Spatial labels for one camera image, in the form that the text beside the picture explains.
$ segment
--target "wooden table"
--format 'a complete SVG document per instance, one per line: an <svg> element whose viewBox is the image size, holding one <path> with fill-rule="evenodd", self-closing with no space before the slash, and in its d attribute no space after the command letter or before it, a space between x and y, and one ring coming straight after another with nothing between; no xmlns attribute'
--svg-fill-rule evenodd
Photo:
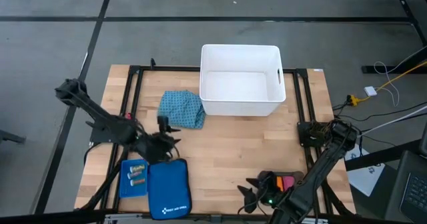
<svg viewBox="0 0 427 224"><path fill-rule="evenodd" d="M112 114L119 114L128 70L128 65L111 66L101 106ZM330 121L334 116L324 73L321 69L307 71L316 120ZM191 213L236 214L243 205L242 194L236 186L251 187L245 178L256 177L260 171L306 172L306 160L296 129L299 118L294 81L291 74L284 74L284 79L286 100L268 117L207 116L203 129L182 129L173 133L175 138L182 139L177 148L181 157L188 162L189 186L193 199ZM301 78L299 81L304 114L306 120L310 120L304 84ZM133 81L130 93L133 93L135 82ZM199 93L199 72L143 72L136 117L148 133L158 131L157 107L163 93L171 90ZM129 96L129 103L132 102L132 96ZM75 202L76 208L86 204L104 181L111 147L111 143L100 145L87 156ZM129 159L137 158L141 157L136 153L129 154ZM328 182L344 205L355 213L343 159L328 175ZM109 208L112 207L115 186L116 181L111 185L107 202ZM324 212L320 189L318 195L321 211ZM147 197L121 199L119 211L148 212ZM264 211L272 213L273 210L264 207ZM260 213L258 209L254 211L254 214Z"/></svg>

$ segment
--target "gray floor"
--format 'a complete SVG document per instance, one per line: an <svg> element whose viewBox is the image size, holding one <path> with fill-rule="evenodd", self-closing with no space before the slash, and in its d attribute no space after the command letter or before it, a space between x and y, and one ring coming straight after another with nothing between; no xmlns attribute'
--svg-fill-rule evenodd
<svg viewBox="0 0 427 224"><path fill-rule="evenodd" d="M0 15L97 16L103 0L0 0ZM408 0L427 33L427 4ZM398 0L111 0L107 16L404 16ZM25 145L0 146L0 216L31 212L45 173L65 106L53 88L79 74L95 23L0 22L0 129L26 135ZM384 76L363 75L360 66L375 61L398 63L421 47L409 25L339 23L175 22L104 23L86 83L100 102L111 64L199 65L206 43L277 45L284 67L323 68L333 104L350 93L363 96L363 87L379 86ZM408 75L396 82L400 104L383 92L343 114L363 118L403 109L426 100L427 81ZM373 127L399 115L356 123ZM47 212L73 209L83 170L90 129L88 116L77 111ZM417 139L424 117L372 133L395 144ZM365 140L376 151L387 144ZM366 213L357 206L358 212Z"/></svg>

